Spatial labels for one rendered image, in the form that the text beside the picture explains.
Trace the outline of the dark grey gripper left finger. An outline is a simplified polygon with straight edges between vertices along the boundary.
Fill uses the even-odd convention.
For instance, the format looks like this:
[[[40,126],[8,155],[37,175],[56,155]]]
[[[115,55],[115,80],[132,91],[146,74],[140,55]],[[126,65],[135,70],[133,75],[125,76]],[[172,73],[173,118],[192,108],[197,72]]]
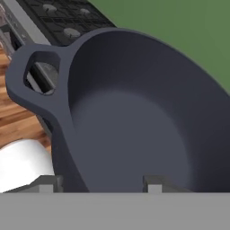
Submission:
[[[31,184],[8,190],[7,193],[58,193],[63,190],[62,176],[42,175]]]

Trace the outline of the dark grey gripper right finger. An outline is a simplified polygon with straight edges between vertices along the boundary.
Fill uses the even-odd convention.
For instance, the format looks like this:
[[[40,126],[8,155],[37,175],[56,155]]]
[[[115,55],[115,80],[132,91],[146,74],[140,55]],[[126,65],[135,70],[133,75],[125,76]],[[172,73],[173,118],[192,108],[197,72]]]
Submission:
[[[189,190],[177,186],[160,175],[145,175],[143,177],[143,192],[145,193],[186,193]]]

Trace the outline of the dark grey pot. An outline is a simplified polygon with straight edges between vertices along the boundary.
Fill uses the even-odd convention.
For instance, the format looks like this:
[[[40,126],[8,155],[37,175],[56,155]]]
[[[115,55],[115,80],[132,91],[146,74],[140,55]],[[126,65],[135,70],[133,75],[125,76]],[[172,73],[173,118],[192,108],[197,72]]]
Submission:
[[[57,70],[50,94],[27,83],[36,63]],[[67,192],[139,192],[145,175],[230,192],[230,95],[160,40],[110,28],[66,47],[27,45],[5,82],[14,102],[50,123]]]

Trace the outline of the grey stove knob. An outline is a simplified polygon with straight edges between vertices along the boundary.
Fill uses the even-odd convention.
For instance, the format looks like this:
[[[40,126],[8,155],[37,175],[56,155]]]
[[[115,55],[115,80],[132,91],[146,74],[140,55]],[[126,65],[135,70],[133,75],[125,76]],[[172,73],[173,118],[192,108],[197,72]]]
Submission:
[[[37,63],[36,67],[39,69],[40,73],[45,78],[45,81],[48,85],[55,89],[58,82],[58,71],[50,64],[46,63]]]

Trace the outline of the silver stove front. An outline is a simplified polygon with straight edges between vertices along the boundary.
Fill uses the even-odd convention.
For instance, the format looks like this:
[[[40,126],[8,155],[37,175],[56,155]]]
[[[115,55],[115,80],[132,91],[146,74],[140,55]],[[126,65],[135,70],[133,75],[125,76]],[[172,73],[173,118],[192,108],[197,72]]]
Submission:
[[[6,55],[11,58],[20,46],[32,43],[50,44],[17,0],[0,0],[0,45]],[[52,93],[36,64],[27,76],[29,87],[37,93]]]

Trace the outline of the white rounded object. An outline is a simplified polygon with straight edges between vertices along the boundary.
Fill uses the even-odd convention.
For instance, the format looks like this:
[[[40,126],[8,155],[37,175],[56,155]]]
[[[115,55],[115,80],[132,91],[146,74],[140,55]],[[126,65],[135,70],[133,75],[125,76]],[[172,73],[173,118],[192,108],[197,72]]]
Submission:
[[[51,154],[37,140],[20,139],[0,148],[0,193],[54,174]]]

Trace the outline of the black hob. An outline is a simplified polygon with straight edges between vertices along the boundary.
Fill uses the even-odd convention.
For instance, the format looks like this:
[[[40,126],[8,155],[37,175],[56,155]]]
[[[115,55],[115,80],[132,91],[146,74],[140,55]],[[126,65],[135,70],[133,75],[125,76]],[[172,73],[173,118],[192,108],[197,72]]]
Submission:
[[[83,34],[115,27],[87,0],[16,0],[51,45],[68,46]]]

